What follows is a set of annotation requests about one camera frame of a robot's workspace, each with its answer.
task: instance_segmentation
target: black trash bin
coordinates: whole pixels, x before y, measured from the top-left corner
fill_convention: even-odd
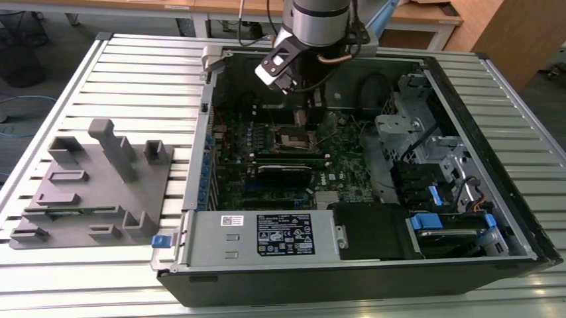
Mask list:
[[[25,46],[6,29],[0,29],[0,78],[18,88],[34,86],[46,78],[33,48]]]
[[[29,48],[38,48],[50,41],[41,23],[43,14],[31,11],[0,10],[0,23],[17,41]]]

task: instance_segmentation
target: motherboard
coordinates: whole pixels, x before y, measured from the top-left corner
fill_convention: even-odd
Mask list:
[[[373,123],[328,111],[308,129],[301,111],[217,114],[218,209],[310,210],[373,202],[361,137]]]

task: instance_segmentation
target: blue cable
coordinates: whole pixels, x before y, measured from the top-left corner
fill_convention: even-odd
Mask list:
[[[15,99],[47,99],[50,101],[53,101],[54,103],[57,103],[57,99],[50,97],[50,96],[42,96],[42,95],[23,95],[23,96],[14,96],[11,98],[3,99],[0,101],[0,104],[7,102],[7,101],[13,101]],[[35,134],[5,134],[3,132],[0,132],[0,136],[6,136],[6,137],[15,137],[15,138],[26,138],[26,137],[33,137]]]

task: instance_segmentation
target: blue tab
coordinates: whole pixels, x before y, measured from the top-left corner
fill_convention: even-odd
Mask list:
[[[442,229],[441,217],[436,213],[417,213],[416,216],[418,224],[421,225],[420,229],[434,230]]]
[[[437,187],[434,185],[430,185],[429,190],[432,191],[434,204],[437,204],[438,206],[442,206],[441,195],[440,195],[440,192],[437,191]]]
[[[496,221],[496,218],[492,214],[486,214],[486,222],[488,222],[489,228],[497,226],[497,221]]]
[[[151,247],[154,248],[170,248],[171,247],[171,236],[170,235],[154,235],[151,238]]]
[[[418,221],[417,217],[412,217],[410,218],[410,224],[413,225],[413,230],[421,230],[421,228],[424,227],[421,225],[421,222]]]

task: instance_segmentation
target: gray 3d-printed holder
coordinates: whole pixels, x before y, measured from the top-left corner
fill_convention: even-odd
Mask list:
[[[149,244],[159,230],[173,146],[131,145],[110,119],[94,119],[101,144],[57,137],[31,206],[13,231],[15,249]]]

